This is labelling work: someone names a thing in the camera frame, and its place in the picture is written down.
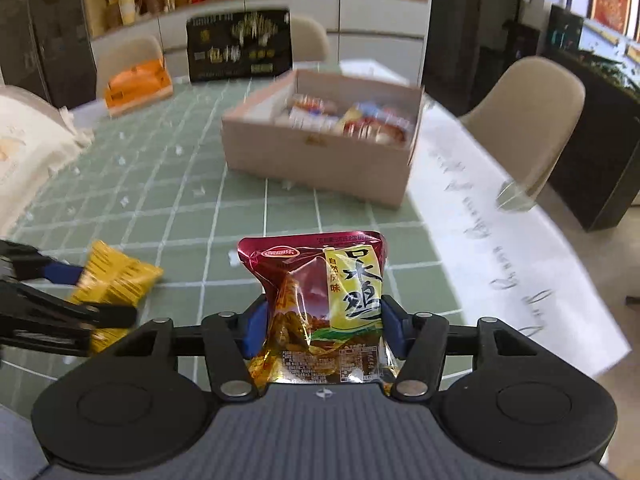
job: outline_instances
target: gray gripper base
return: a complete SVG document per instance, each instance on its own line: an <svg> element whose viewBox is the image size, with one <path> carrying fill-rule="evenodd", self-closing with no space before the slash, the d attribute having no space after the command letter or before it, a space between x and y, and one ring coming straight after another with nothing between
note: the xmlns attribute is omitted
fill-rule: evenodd
<svg viewBox="0 0 640 480"><path fill-rule="evenodd" d="M225 406L193 447L130 474L53 466L41 480L612 480L594 463L553 473L501 469L458 449L431 412L385 397L375 384L272 384Z"/></svg>

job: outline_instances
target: chair back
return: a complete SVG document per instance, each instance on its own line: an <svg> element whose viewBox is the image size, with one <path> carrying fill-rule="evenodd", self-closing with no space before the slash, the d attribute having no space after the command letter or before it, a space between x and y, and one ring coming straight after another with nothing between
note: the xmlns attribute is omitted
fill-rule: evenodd
<svg viewBox="0 0 640 480"><path fill-rule="evenodd" d="M133 38L102 54L95 62L97 70L96 98L103 97L112 77L138 64L155 59L164 59L164 55L158 40L153 36Z"/></svg>
<svg viewBox="0 0 640 480"><path fill-rule="evenodd" d="M584 85L543 57L525 57L460 117L466 129L532 198L545 185L584 105Z"/></svg>
<svg viewBox="0 0 640 480"><path fill-rule="evenodd" d="M326 61L330 47L324 27L308 16L291 14L289 21L293 61Z"/></svg>

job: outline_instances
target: red oval logo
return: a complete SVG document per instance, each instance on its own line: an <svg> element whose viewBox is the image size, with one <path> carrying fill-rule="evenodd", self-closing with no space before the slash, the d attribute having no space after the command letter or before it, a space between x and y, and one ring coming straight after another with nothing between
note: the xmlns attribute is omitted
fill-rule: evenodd
<svg viewBox="0 0 640 480"><path fill-rule="evenodd" d="M268 258L292 258L294 256L298 256L300 251L294 249L293 247L289 247L286 245L278 245L264 251L262 256L266 256Z"/></svg>

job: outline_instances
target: open box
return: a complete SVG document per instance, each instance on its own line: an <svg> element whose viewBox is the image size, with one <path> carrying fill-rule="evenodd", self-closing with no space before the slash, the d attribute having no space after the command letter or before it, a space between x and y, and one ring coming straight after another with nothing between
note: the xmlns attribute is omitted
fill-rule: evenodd
<svg viewBox="0 0 640 480"><path fill-rule="evenodd" d="M275 124L286 99L295 93L330 100L343 109L356 102L391 106L402 110L417 126L403 144L377 144ZM418 87L293 70L223 116L226 163L232 170L397 207L409 180L425 98Z"/></svg>

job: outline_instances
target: white bag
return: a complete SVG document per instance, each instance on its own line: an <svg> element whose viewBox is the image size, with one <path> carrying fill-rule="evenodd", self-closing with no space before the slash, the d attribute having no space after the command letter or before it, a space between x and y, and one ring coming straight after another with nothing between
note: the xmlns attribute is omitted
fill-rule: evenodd
<svg viewBox="0 0 640 480"><path fill-rule="evenodd" d="M93 140L73 115L14 86L0 87L0 237L36 193Z"/></svg>

